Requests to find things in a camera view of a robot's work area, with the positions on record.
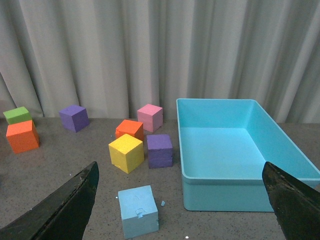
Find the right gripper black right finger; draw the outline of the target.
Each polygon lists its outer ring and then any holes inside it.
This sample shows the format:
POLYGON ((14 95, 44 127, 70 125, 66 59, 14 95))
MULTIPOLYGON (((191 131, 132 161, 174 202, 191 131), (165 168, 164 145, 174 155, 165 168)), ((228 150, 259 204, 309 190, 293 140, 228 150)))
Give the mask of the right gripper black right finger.
POLYGON ((287 240, 320 238, 320 193, 267 161, 262 180, 287 240))

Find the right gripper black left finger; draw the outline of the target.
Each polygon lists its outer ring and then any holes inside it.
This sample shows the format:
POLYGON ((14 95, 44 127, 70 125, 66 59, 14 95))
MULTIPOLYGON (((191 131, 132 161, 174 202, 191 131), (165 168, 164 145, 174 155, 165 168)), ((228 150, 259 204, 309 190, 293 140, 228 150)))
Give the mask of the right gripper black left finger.
POLYGON ((2 240, 81 240, 92 214, 99 167, 92 162, 0 230, 2 240))

